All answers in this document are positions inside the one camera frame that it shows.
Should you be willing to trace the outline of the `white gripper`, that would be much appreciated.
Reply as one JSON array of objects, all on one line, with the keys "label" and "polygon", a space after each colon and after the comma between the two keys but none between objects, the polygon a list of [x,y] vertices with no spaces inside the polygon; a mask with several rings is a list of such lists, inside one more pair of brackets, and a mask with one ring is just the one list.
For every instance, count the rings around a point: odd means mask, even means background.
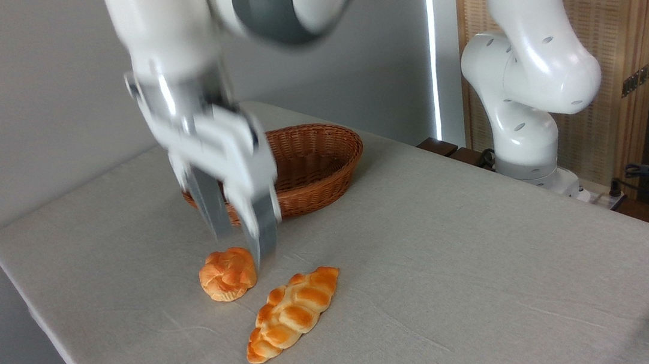
[{"label": "white gripper", "polygon": [[231,110],[212,106],[195,116],[195,132],[141,109],[147,125],[169,155],[181,190],[192,198],[217,239],[233,233],[225,200],[244,229],[254,268],[276,253],[280,205],[277,168],[263,126]]}]

